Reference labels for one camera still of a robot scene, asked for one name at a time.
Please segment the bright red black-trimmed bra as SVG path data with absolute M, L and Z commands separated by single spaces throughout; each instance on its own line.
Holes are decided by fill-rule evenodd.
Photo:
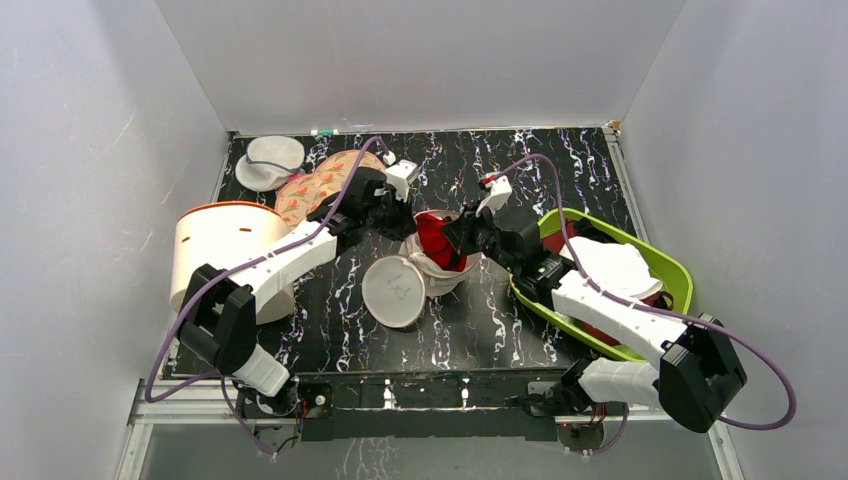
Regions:
M 463 272 L 468 267 L 468 256 L 459 254 L 442 232 L 442 227 L 457 217 L 458 213 L 450 211 L 421 212 L 415 216 L 422 253 L 443 271 Z

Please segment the white mesh laundry bag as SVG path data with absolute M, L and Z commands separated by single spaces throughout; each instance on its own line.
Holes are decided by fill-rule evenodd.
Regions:
M 429 210 L 437 214 L 447 210 Z M 376 260 L 362 281 L 362 299 L 368 312 L 381 325 L 406 329 L 422 316 L 427 300 L 452 292 L 470 278 L 481 255 L 467 255 L 463 272 L 441 270 L 421 251 L 417 232 L 402 241 L 395 255 Z

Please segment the white padded bra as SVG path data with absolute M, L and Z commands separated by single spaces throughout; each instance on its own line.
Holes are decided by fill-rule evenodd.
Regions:
M 643 300 L 663 289 L 639 250 L 631 244 L 600 243 L 585 237 L 570 238 L 584 270 L 604 290 L 622 298 Z

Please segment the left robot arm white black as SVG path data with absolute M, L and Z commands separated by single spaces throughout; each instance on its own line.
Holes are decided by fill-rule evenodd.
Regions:
M 299 400 L 289 370 L 256 340 L 259 313 L 286 286 L 357 245 L 365 233 L 400 241 L 415 222 L 409 190 L 418 165 L 401 160 L 384 171 L 352 170 L 340 191 L 326 197 L 270 252 L 230 270 L 204 264 L 192 275 L 178 315 L 181 345 L 260 394 L 275 416 Z

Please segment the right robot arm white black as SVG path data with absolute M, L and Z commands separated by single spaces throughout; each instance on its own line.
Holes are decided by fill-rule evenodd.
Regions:
M 590 413 L 606 402 L 659 408 L 681 426 L 707 432 L 747 381 L 719 322 L 705 327 L 621 304 L 593 289 L 576 264 L 543 245 L 540 229 L 498 226 L 489 209 L 470 207 L 441 228 L 458 254 L 482 253 L 512 275 L 519 300 L 559 322 L 583 321 L 635 351 L 640 359 L 582 358 L 547 390 L 529 390 L 532 414 Z

